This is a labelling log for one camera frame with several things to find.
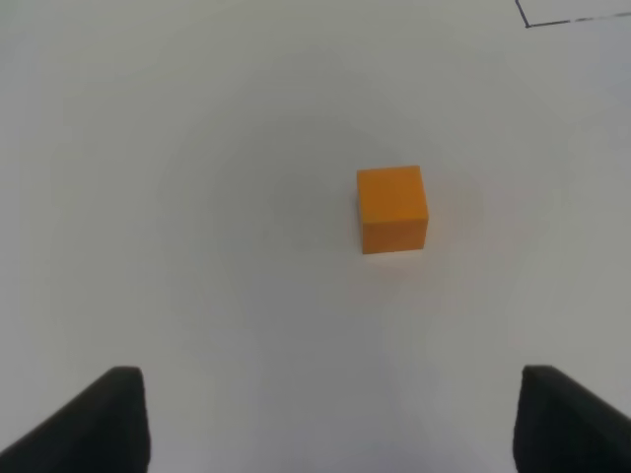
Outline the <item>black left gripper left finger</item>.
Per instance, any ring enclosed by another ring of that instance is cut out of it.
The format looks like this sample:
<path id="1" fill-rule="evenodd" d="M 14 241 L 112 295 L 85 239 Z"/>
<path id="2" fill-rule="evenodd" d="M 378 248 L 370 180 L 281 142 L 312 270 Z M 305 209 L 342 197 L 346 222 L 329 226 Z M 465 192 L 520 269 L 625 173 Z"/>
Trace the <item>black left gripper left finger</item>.
<path id="1" fill-rule="evenodd" d="M 147 472 L 144 378 L 115 367 L 1 452 L 3 472 Z"/>

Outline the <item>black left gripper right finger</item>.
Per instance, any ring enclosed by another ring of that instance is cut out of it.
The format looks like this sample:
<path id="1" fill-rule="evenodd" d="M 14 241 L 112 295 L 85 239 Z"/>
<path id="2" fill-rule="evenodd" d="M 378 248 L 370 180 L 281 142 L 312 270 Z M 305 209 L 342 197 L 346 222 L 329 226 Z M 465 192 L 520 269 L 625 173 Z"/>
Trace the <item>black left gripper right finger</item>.
<path id="1" fill-rule="evenodd" d="M 552 366 L 526 366 L 514 426 L 520 473 L 628 472 L 630 418 Z"/>

